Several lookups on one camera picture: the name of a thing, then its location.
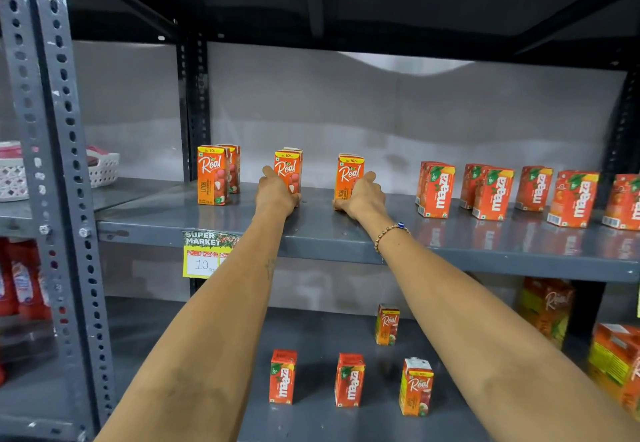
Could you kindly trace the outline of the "row of red mango cartons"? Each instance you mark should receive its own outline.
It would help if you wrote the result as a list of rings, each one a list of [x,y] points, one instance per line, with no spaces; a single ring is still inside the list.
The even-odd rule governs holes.
[[[456,168],[423,161],[415,203],[425,218],[449,217]],[[599,173],[525,166],[520,174],[515,209],[547,213],[546,221],[560,228],[585,229],[595,207]],[[476,219],[504,221],[508,212],[515,171],[487,164],[469,163],[463,171],[460,207]],[[609,228],[640,231],[640,173],[618,174],[612,183],[602,216]]]

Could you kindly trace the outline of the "red and white pouch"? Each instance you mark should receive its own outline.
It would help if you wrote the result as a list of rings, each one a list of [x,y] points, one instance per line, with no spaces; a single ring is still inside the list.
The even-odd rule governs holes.
[[[36,241],[10,237],[8,254],[20,316],[28,320],[51,320],[49,295]]]
[[[11,317],[18,313],[19,302],[13,282],[8,241],[0,237],[0,317]]]

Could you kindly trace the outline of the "orange and yellow juice box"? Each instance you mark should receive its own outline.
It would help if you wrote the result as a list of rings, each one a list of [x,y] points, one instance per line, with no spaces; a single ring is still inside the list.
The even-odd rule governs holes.
[[[588,376],[640,422],[640,327],[597,324],[589,348]]]

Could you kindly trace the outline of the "small orange juice carton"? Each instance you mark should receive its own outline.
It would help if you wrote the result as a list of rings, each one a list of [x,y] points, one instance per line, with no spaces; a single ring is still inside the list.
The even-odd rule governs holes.
[[[374,331],[377,345],[393,346],[396,344],[400,314],[401,311],[398,308],[379,304]]]

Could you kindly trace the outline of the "white perforated basket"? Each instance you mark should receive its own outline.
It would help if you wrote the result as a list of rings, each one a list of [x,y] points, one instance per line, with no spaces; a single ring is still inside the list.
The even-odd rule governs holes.
[[[119,177],[120,154],[110,152],[98,167],[88,167],[91,188],[109,186]]]

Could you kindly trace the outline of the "yellow shelf price tag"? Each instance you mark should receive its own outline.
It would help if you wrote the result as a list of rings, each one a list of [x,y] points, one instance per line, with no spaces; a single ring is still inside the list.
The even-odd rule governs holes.
[[[208,279],[227,259],[241,236],[226,231],[197,229],[184,231],[182,275]]]

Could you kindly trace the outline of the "person's left forearm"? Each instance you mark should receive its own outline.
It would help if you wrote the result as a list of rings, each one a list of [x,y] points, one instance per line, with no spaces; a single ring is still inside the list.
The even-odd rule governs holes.
[[[292,210],[257,208],[222,266],[158,339],[95,442],[237,442]]]

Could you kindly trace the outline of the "orange multipack of juice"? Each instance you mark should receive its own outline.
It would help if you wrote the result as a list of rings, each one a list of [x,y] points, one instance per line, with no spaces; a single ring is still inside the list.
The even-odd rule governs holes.
[[[563,279],[525,277],[517,313],[557,349],[562,349],[575,288]]]

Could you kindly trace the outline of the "red mango juice carton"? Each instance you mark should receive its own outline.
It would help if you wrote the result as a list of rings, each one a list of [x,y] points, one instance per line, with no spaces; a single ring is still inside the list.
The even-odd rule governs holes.
[[[354,408],[361,405],[365,367],[363,355],[339,354],[334,385],[336,407]]]
[[[298,354],[294,350],[275,349],[269,370],[269,402],[292,405]]]

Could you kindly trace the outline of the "white-topped orange juice carton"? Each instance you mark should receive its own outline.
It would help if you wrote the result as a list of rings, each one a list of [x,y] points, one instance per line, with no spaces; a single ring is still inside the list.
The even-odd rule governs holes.
[[[404,359],[399,407],[404,416],[427,416],[435,373],[429,361],[418,357]]]

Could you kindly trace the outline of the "grey metal shelf rack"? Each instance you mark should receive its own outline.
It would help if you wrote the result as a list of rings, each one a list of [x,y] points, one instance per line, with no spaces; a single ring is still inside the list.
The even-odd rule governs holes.
[[[131,11],[137,11],[141,19],[155,18],[162,20],[164,16],[155,12],[140,0],[121,0],[125,5],[131,7]],[[70,99],[72,114],[69,114],[71,124],[62,124],[60,120],[67,118],[63,111],[66,111],[62,101],[58,98],[50,98],[55,111],[48,112],[47,120],[53,123],[53,118],[59,122],[56,124],[56,138],[47,139],[52,147],[48,154],[51,159],[58,161],[59,165],[54,165],[54,177],[51,179],[53,185],[57,187],[57,194],[61,195],[62,204],[57,206],[60,209],[61,221],[63,225],[60,233],[66,241],[65,255],[66,267],[71,268],[71,286],[75,289],[73,300],[76,302],[74,320],[78,326],[80,334],[84,335],[81,342],[81,360],[83,370],[87,378],[87,390],[91,399],[92,410],[95,412],[93,423],[95,428],[87,429],[86,440],[94,439],[98,431],[108,421],[110,415],[115,410],[119,395],[124,393],[124,385],[118,387],[113,378],[113,351],[112,339],[110,336],[107,303],[104,296],[102,284],[102,271],[99,262],[99,242],[115,242],[126,245],[146,245],[153,247],[180,247],[183,246],[183,233],[193,233],[199,231],[196,228],[196,219],[201,219],[200,210],[195,203],[195,186],[185,182],[184,184],[168,187],[161,187],[159,192],[133,198],[132,200],[114,203],[112,205],[98,208],[98,219],[95,219],[94,211],[97,199],[90,193],[88,185],[87,167],[79,166],[76,170],[72,162],[76,157],[81,157],[72,153],[73,145],[80,144],[80,139],[84,140],[84,130],[81,117],[79,115],[79,103],[74,97],[76,90],[76,70],[74,68],[73,53],[62,51],[44,51],[44,39],[54,37],[49,28],[45,28],[46,17],[61,17],[62,37],[68,38],[70,44],[70,24],[68,19],[67,0],[31,0],[33,11],[38,12],[39,30],[34,31],[34,36],[42,39],[42,51],[46,58],[40,59],[39,63],[46,67],[48,71],[49,91],[61,91],[61,84],[69,82],[72,91]],[[155,25],[153,18],[149,25]],[[183,160],[185,161],[184,172],[186,178],[194,177],[195,167],[195,145],[196,137],[202,135],[202,139],[211,138],[210,125],[206,123],[209,118],[209,98],[204,98],[204,111],[196,112],[196,90],[202,95],[208,91],[208,84],[204,82],[204,71],[196,71],[196,51],[204,51],[204,42],[196,43],[202,38],[195,37],[195,28],[185,27],[186,35],[178,37],[180,46],[186,46],[186,57],[180,57],[177,69],[180,73],[185,72],[185,77],[179,78],[180,88],[180,127],[182,133]],[[364,230],[356,226],[356,223],[341,213],[333,212],[329,204],[328,189],[306,187],[303,188],[303,200],[307,203],[301,212],[294,212],[292,219],[285,222],[284,238],[278,251],[283,258],[313,260],[313,261],[338,261],[352,263],[354,265],[383,265],[381,257],[372,252],[369,240],[365,239]],[[227,212],[214,213],[214,219],[219,219],[221,226],[214,228],[215,231],[229,232],[240,235],[244,233],[252,216],[252,208],[255,208],[255,201],[252,196],[242,195],[235,200],[234,205],[226,206]],[[529,252],[524,251],[526,246],[524,236],[517,236],[525,220],[532,220],[532,216],[525,216],[524,212],[517,212],[515,219],[508,219],[508,235],[506,239],[500,240],[497,246],[488,250],[472,249],[470,240],[458,238],[450,235],[445,237],[443,247],[434,247],[435,251],[445,260],[455,264],[463,270],[472,272],[482,272],[489,274],[523,274],[532,276],[542,276],[544,274],[559,274],[571,280],[579,282],[579,307],[584,307],[591,316],[595,315],[597,299],[602,300],[601,293],[604,286],[597,286],[596,283],[625,283],[632,284],[640,282],[640,253],[631,253],[628,258],[620,256],[604,256],[604,247],[613,245],[614,233],[607,233],[604,226],[589,226],[586,233],[579,233],[582,238],[581,250],[574,256],[563,253],[559,247],[553,247],[547,252],[542,246],[534,246]],[[265,341],[259,344],[260,355],[266,353],[266,341],[276,340],[276,327],[281,326],[284,334],[304,334],[299,340],[327,341],[328,331],[317,331],[316,337],[309,337],[308,332],[287,327],[282,322],[285,320],[312,320],[324,322],[328,319],[332,324],[326,326],[334,327],[357,327],[360,332],[364,332],[364,320],[362,316],[349,316],[345,314],[316,313],[303,311],[301,309],[272,309],[268,311],[266,318]],[[431,442],[490,442],[490,437],[479,425],[468,407],[462,405],[460,394],[454,390],[451,378],[445,376],[444,391],[448,404],[444,406],[444,415],[437,415],[433,431],[427,430],[426,435],[419,435],[417,422],[399,422],[398,428],[390,432],[394,440],[401,442],[401,434],[407,434],[410,440],[422,440]],[[376,400],[381,408],[390,407],[391,397],[388,392],[378,390],[380,397]],[[273,428],[268,428],[267,419],[261,425],[260,412],[254,404],[250,406],[249,419],[246,422],[247,430],[253,435],[264,438],[255,440],[276,442],[284,440],[303,441],[313,440],[315,442],[324,440],[321,436],[321,422],[328,422],[331,430],[340,427],[346,429],[369,429],[374,426],[375,432],[381,434],[381,418],[376,418],[381,414],[380,410],[373,412],[369,409],[365,411],[363,423],[371,422],[369,425],[358,425],[355,418],[351,416],[338,416],[335,412],[338,409],[323,410],[315,415],[311,412],[311,406],[303,400],[300,410],[294,406],[294,414],[307,416],[311,422],[315,422],[311,428],[310,435],[304,435],[302,426],[289,420],[286,421],[281,436],[276,437]],[[327,435],[326,440],[338,440],[338,435]]]
[[[196,139],[211,138],[207,44],[179,0],[119,0],[174,44],[184,180],[192,178]],[[114,371],[103,253],[129,228],[105,229],[109,212],[149,192],[127,179],[122,193],[90,186],[81,94],[68,0],[0,0],[0,27],[19,122],[29,207],[58,357],[72,440],[92,442],[124,393]]]

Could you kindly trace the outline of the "person's left hand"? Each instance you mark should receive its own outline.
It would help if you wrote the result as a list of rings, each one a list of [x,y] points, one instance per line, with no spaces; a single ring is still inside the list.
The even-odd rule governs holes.
[[[296,208],[284,207],[282,203],[282,194],[289,190],[272,167],[263,167],[262,174],[255,196],[255,216],[268,216],[284,221]]]

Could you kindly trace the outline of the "person's right forearm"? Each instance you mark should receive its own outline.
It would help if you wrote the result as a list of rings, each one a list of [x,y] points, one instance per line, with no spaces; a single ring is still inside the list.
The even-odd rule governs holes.
[[[640,442],[640,423],[472,277],[398,228],[378,248],[495,442]]]

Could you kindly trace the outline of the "person's right hand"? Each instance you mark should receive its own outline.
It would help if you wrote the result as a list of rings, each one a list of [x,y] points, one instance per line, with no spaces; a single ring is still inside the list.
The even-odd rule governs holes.
[[[386,214],[385,194],[375,180],[376,173],[368,171],[356,181],[351,198],[349,198],[349,212],[344,212],[363,226],[367,219]]]

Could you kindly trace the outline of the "white lattice basket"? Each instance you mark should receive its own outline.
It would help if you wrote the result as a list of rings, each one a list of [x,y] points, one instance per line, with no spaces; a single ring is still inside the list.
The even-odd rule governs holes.
[[[28,199],[29,192],[23,159],[0,157],[0,202]]]

